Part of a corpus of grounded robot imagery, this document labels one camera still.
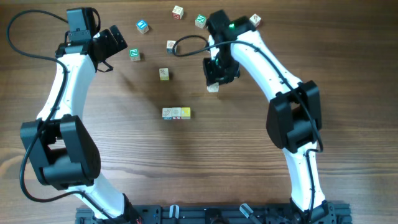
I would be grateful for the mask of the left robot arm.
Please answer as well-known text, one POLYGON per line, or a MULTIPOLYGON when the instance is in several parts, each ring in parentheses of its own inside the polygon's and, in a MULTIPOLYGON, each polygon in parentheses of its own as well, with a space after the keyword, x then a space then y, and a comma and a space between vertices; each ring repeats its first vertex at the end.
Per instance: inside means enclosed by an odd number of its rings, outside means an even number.
POLYGON ((98 65, 127 47, 116 26, 101 28, 92 7, 69 9, 69 29, 52 61, 57 65, 47 102, 36 119, 20 129, 25 147, 22 164, 31 164, 38 181, 75 195, 97 223, 141 223, 130 201, 101 173, 100 153, 81 117, 98 65))

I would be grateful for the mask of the plain block blue P side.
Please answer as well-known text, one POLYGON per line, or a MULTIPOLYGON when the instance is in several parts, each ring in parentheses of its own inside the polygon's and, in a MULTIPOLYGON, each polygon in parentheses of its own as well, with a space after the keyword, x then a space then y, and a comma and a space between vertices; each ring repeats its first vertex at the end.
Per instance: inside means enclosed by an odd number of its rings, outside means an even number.
POLYGON ((162 108, 162 118, 172 119, 172 108, 162 108))

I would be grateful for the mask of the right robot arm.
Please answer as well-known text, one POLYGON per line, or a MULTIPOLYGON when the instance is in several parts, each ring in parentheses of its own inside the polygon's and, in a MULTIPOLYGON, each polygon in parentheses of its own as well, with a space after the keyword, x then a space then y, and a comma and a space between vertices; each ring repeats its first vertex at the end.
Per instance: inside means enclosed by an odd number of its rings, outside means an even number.
POLYGON ((227 84, 244 67, 265 94, 267 133, 287 161, 292 183, 293 221, 315 223, 325 217, 325 196, 320 187, 316 154, 323 150, 320 94, 313 81, 302 82, 272 54, 260 32, 246 16, 229 20, 223 10, 212 13, 203 59, 206 84, 227 84))

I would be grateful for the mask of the yellow top block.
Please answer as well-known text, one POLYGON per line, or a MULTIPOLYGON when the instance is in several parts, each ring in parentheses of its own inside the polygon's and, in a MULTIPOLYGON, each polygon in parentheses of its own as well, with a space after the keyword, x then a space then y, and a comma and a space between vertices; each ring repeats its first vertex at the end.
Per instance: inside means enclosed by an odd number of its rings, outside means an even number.
POLYGON ((190 107, 181 107, 181 118, 182 119, 190 119, 191 118, 191 108, 190 107))

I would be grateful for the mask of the red A block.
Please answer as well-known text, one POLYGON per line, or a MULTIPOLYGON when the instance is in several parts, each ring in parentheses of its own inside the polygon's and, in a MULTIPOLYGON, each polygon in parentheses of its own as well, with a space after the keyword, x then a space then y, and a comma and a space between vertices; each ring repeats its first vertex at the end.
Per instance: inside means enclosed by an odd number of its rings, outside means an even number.
POLYGON ((219 83, 211 84, 206 89, 209 93, 217 93, 219 92, 219 83))

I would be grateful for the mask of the plain block red-blue side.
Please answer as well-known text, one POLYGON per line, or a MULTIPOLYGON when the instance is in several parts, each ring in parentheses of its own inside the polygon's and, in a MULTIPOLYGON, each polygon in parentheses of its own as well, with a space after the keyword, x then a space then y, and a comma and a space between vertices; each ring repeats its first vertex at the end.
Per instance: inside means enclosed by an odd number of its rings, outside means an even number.
POLYGON ((172 108, 172 119, 180 119, 182 117, 181 107, 172 108))

